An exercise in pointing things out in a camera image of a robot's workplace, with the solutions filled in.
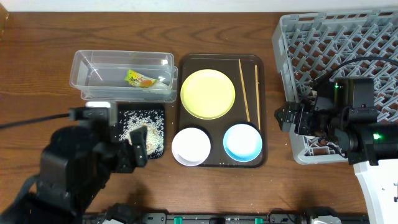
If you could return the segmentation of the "white pink bowl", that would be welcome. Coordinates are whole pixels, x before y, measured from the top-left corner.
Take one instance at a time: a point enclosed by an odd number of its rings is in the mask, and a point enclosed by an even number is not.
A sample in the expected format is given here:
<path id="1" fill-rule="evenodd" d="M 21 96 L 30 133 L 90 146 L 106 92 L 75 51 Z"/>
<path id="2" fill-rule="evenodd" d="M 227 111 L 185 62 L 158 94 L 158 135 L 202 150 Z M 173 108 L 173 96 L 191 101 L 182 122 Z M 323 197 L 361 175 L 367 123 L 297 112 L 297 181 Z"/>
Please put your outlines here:
<path id="1" fill-rule="evenodd" d="M 211 151 L 208 135 L 198 128 L 185 128 L 179 131 L 172 141 L 172 154 L 175 160 L 184 166 L 198 166 L 203 163 Z"/>

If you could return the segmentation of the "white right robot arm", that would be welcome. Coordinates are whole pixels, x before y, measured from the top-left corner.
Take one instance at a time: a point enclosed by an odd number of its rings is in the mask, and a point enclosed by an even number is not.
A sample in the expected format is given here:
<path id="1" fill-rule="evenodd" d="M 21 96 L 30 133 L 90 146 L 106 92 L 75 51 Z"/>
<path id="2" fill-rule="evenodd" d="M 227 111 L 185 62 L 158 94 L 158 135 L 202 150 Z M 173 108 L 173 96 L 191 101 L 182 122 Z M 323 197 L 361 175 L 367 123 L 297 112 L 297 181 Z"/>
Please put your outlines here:
<path id="1" fill-rule="evenodd" d="M 397 123 L 379 123 L 370 78 L 317 82 L 314 104 L 286 102 L 283 132 L 324 140 L 353 166 L 371 223 L 397 223 Z"/>

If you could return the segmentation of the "white tissue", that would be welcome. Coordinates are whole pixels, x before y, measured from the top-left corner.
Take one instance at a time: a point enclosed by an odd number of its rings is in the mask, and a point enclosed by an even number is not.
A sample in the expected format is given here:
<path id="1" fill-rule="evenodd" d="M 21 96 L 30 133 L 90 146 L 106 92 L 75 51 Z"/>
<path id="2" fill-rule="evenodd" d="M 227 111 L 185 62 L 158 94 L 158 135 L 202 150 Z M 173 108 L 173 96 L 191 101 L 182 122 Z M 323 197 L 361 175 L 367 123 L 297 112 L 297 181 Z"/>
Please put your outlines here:
<path id="1" fill-rule="evenodd" d="M 168 89 L 169 86 L 161 82 L 160 80 L 156 80 L 156 82 L 152 85 L 154 89 Z"/>

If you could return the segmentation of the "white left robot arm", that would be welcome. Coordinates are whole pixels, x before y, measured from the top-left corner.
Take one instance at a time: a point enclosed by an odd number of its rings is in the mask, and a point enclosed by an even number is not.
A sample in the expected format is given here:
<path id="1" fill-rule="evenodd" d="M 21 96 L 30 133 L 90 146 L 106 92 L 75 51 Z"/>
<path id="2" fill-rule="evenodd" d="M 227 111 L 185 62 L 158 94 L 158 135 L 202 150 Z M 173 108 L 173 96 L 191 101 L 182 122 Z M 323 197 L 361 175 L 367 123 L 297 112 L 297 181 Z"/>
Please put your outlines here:
<path id="1" fill-rule="evenodd" d="M 69 126 L 52 134 L 37 175 L 28 178 L 1 223 L 83 223 L 83 216 L 112 173 L 147 164 L 146 128 L 113 142 L 104 129 Z"/>

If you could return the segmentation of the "pile of rice leftovers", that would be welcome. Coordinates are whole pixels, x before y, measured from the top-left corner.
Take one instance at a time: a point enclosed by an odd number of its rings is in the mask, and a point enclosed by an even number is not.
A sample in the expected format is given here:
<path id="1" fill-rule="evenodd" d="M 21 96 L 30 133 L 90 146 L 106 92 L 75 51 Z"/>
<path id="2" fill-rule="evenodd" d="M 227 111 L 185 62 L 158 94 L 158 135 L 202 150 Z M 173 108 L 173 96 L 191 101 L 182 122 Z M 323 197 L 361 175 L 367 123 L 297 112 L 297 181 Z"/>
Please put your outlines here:
<path id="1" fill-rule="evenodd" d="M 158 159 L 164 154 L 165 113 L 164 110 L 125 110 L 119 112 L 115 138 L 131 142 L 129 133 L 147 127 L 146 149 L 149 159 Z"/>

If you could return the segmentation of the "blue plastic bowl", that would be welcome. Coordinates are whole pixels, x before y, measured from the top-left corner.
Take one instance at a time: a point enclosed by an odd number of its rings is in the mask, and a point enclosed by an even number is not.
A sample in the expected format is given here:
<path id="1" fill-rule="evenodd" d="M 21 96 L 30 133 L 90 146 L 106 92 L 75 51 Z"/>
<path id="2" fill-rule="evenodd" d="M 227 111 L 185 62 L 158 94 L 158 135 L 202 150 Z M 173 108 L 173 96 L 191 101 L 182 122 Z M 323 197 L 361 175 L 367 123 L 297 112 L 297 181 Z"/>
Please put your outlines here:
<path id="1" fill-rule="evenodd" d="M 259 131 L 249 124 L 235 124 L 223 137 L 225 153 L 238 162 L 253 161 L 261 153 L 262 145 Z"/>

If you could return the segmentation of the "green yellow snack wrapper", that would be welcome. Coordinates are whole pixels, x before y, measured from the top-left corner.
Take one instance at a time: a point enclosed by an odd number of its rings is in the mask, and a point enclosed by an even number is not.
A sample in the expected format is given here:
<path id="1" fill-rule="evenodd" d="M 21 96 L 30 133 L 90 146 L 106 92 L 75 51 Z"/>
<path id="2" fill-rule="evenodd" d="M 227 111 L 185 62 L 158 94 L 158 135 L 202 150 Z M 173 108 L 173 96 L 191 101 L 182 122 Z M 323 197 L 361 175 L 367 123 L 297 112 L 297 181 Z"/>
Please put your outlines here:
<path id="1" fill-rule="evenodd" d="M 157 82 L 157 79 L 147 77 L 134 70 L 128 70 L 124 80 L 131 86 L 139 88 L 149 88 Z"/>

